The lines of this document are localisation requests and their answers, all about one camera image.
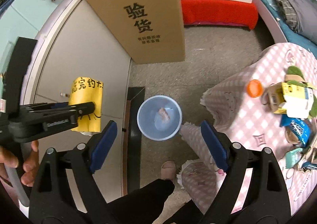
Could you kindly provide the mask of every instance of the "shoe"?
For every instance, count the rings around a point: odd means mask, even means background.
[[[176,165],[173,161],[167,161],[162,164],[161,167],[161,179],[169,179],[174,181],[176,177]]]

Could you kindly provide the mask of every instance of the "cardboard box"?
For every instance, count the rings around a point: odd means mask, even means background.
[[[135,63],[185,60],[180,0],[87,0]]]
[[[294,84],[277,83],[267,89],[271,110],[293,118],[308,118],[313,106],[313,90]]]

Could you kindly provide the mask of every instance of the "screw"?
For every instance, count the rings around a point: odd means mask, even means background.
[[[80,143],[77,145],[78,150],[83,150],[83,149],[85,149],[85,147],[86,147],[86,144],[84,144],[84,143]]]
[[[62,97],[70,97],[68,93],[60,93],[60,96],[62,96]]]
[[[54,148],[48,148],[47,150],[46,150],[46,153],[47,154],[52,154],[54,152]]]
[[[240,149],[240,148],[241,148],[241,144],[240,144],[240,143],[233,143],[232,146],[233,146],[235,149]]]
[[[270,153],[272,152],[272,150],[271,150],[269,147],[264,148],[264,151],[265,151],[267,154],[270,154]]]

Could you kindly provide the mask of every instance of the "leg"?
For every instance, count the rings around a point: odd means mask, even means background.
[[[175,164],[164,163],[162,178],[175,177]],[[120,224],[152,224],[164,208],[166,199],[173,193],[174,184],[170,179],[157,179],[145,187],[118,198],[108,206]]]
[[[202,212],[198,209],[194,202],[190,200],[163,224],[197,224],[202,217]]]

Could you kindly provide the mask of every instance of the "red mattress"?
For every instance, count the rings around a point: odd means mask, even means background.
[[[181,0],[184,25],[221,24],[254,29],[258,11],[253,3],[233,0]]]

